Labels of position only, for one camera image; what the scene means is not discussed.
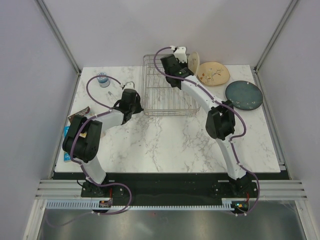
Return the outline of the dark teal plate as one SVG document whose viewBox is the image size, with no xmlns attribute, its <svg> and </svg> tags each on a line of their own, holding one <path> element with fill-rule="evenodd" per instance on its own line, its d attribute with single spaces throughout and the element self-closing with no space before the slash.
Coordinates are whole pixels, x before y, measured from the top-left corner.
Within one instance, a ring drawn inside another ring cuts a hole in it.
<svg viewBox="0 0 320 240">
<path fill-rule="evenodd" d="M 225 97 L 240 110 L 252 111 L 263 104 L 263 94 L 253 83 L 237 80 L 230 83 L 225 89 Z"/>
</svg>

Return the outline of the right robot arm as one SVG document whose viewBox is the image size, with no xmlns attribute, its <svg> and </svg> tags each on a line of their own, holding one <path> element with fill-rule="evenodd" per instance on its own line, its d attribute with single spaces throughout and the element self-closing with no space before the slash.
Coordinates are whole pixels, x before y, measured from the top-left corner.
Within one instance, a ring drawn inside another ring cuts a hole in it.
<svg viewBox="0 0 320 240">
<path fill-rule="evenodd" d="M 242 196 L 247 191 L 247 185 L 241 179 L 247 171 L 241 165 L 233 144 L 234 138 L 243 136 L 243 134 L 235 135 L 235 117 L 238 113 L 234 111 L 233 103 L 229 100 L 222 101 L 209 92 L 173 54 L 161 57 L 160 61 L 165 79 L 171 87 L 189 94 L 207 114 L 205 129 L 208 135 L 218 143 L 222 152 L 228 177 L 232 181 L 229 184 L 229 191 L 235 197 Z"/>
</svg>

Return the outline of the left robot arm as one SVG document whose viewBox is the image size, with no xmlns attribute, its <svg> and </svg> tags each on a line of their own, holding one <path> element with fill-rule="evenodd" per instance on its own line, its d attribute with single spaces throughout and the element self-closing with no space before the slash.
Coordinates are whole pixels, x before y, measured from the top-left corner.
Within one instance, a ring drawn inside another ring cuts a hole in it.
<svg viewBox="0 0 320 240">
<path fill-rule="evenodd" d="M 110 191 L 109 183 L 104 181 L 106 171 L 97 157 L 102 132 L 126 124 L 132 115 L 143 110 L 138 92 L 126 88 L 121 99 L 110 110 L 89 118 L 79 114 L 73 117 L 62 149 L 69 154 L 72 162 L 80 165 L 87 181 L 93 184 L 92 191 L 99 197 L 106 196 Z"/>
</svg>

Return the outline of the blue and cream plate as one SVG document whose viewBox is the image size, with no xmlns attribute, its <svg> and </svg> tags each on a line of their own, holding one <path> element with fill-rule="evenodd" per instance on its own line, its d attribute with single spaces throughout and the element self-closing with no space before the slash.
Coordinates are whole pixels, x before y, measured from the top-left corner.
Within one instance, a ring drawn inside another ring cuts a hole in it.
<svg viewBox="0 0 320 240">
<path fill-rule="evenodd" d="M 188 56 L 187 60 L 188 69 L 194 74 L 198 74 L 198 68 L 200 67 L 200 56 L 198 52 L 194 51 Z"/>
</svg>

